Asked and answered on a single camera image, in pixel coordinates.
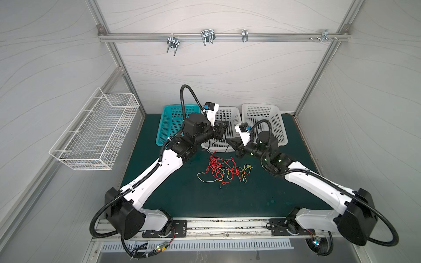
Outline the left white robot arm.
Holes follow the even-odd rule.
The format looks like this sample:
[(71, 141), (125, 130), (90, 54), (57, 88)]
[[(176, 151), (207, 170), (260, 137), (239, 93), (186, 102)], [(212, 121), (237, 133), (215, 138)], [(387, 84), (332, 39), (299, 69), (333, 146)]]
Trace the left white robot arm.
[(145, 209), (150, 195), (176, 170), (195, 155), (198, 147), (210, 139), (221, 140), (227, 122), (217, 121), (218, 104), (207, 102), (197, 105), (200, 112), (186, 114), (184, 91), (193, 89), (184, 84), (180, 88), (182, 127), (167, 139), (158, 159), (142, 174), (119, 190), (111, 188), (105, 194), (105, 204), (94, 215), (89, 231), (94, 238), (120, 235), (129, 240), (140, 231), (155, 231), (166, 236), (171, 232), (173, 219), (162, 209)]

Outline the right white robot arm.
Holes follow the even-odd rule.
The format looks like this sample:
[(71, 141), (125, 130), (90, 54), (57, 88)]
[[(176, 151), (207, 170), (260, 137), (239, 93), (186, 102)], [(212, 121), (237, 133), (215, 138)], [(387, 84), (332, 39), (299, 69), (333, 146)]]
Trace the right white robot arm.
[(240, 136), (227, 139), (227, 143), (238, 157), (257, 157), (267, 173), (300, 186), (331, 207), (329, 210), (296, 207), (287, 217), (287, 226), (337, 232), (360, 246), (367, 242), (384, 247), (399, 244), (396, 228), (376, 209), (368, 191), (362, 188), (355, 191), (336, 184), (281, 153), (268, 120), (263, 119), (253, 126), (239, 123), (235, 130)]

